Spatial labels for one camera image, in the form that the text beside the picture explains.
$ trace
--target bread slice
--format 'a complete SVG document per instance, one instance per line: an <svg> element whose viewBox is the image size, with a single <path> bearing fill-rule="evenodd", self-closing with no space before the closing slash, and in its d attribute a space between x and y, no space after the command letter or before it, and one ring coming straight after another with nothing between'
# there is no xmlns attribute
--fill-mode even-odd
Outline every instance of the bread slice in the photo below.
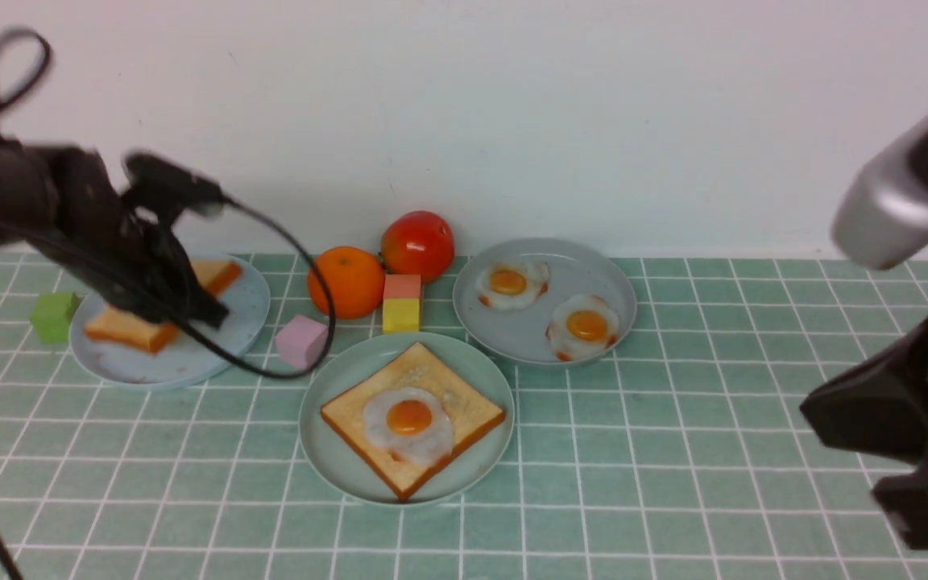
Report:
<svg viewBox="0 0 928 580"><path fill-rule="evenodd" d="M442 401L442 408L454 427L453 452L434 466L418 466L394 458L390 452L369 443L364 434L367 401L377 393L402 387L416 387L432 393ZM502 408L464 382L420 342L415 342L382 370L321 407L325 423L375 470L400 502L410 499L425 482L500 425L505 416Z"/></svg>
<svg viewBox="0 0 928 580"><path fill-rule="evenodd" d="M228 289L242 275L242 268L224 260L192 261L196 280L214 298ZM119 342L150 354L157 354L177 337L177 328L170 324L151 324L145 320L106 307L103 313L85 324L85 335L93 342Z"/></svg>

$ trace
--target green block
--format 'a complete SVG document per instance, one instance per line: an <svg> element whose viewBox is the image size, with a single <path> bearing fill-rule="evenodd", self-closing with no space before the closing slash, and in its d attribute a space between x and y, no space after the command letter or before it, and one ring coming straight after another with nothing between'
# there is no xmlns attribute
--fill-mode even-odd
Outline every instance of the green block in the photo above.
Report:
<svg viewBox="0 0 928 580"><path fill-rule="evenodd" d="M31 311L30 321L41 342L47 345L67 342L70 338L70 321L81 304L73 292L41 294Z"/></svg>

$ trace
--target egg yolk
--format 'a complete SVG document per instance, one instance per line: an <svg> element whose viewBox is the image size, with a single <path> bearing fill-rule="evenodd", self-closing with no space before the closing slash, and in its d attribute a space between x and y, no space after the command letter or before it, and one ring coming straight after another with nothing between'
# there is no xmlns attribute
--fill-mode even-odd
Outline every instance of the egg yolk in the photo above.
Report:
<svg viewBox="0 0 928 580"><path fill-rule="evenodd" d="M607 320L593 311L575 311L568 316L565 323L568 333L587 342L602 341L607 338Z"/></svg>
<svg viewBox="0 0 928 580"><path fill-rule="evenodd" d="M501 269L501 271L494 271L493 275L489 276L489 286L494 292L516 296L525 291L528 282L525 276L512 269Z"/></svg>
<svg viewBox="0 0 928 580"><path fill-rule="evenodd" d="M432 412L428 405L419 400L401 400L391 406L386 415L386 425L401 436L413 436L423 432L432 423Z"/></svg>

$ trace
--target speckled plate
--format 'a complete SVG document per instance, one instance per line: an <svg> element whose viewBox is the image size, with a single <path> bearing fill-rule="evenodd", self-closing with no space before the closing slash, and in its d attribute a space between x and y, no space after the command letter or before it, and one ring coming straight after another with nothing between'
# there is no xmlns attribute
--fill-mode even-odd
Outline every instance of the speckled plate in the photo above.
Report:
<svg viewBox="0 0 928 580"><path fill-rule="evenodd" d="M221 294L221 303L231 311L221 328L203 324L196 327L228 352L243 356L260 335L270 308L267 280L247 261L225 254L199 254L195 260L231 260L242 267L242 275ZM81 302L70 323L70 346L74 358L86 371L109 385L161 392L201 383L231 366L209 352L187 334L178 335L156 356L112 342L92 342L85 336L85 324L106 309L98 294Z"/></svg>
<svg viewBox="0 0 928 580"><path fill-rule="evenodd" d="M491 265L508 260L535 260L549 265L549 290L531 307L494 311L479 302L475 281ZM468 261L454 283L454 311L479 345L514 363L535 367L573 367L611 352L614 346L578 360L557 360L546 341L553 309L575 294L594 294L618 313L618 342L636 321L636 293L615 262L589 247L555 238L524 238L500 243Z"/></svg>
<svg viewBox="0 0 928 580"><path fill-rule="evenodd" d="M371 467L321 419L321 406L371 377L415 342L425 345L450 370L503 408L506 417L496 429L428 480L408 502L401 503ZM313 469L339 491L366 503L424 506L452 498L482 480L508 448L513 423L515 403L511 385L496 364L474 346L442 334L384 334L351 346L321 368L303 396L299 441Z"/></svg>

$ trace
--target toy block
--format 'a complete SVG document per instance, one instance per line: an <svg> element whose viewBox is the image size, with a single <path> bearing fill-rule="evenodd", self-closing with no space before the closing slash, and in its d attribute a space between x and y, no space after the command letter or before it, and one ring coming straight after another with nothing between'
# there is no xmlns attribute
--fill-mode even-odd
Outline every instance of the toy block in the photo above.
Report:
<svg viewBox="0 0 928 580"><path fill-rule="evenodd" d="M274 344L281 360L292 367L306 368L321 356L327 335L328 326L324 323L296 315L274 337Z"/></svg>
<svg viewBox="0 0 928 580"><path fill-rule="evenodd" d="M69 341L70 321L78 305L81 298L73 292L40 294L28 319L41 342L54 345Z"/></svg>
<svg viewBox="0 0 928 580"><path fill-rule="evenodd" d="M384 300L396 298L421 299L421 277L419 275L386 275L386 293Z"/></svg>
<svg viewBox="0 0 928 580"><path fill-rule="evenodd" d="M421 330L421 301L392 298L382 303L382 333L416 333Z"/></svg>

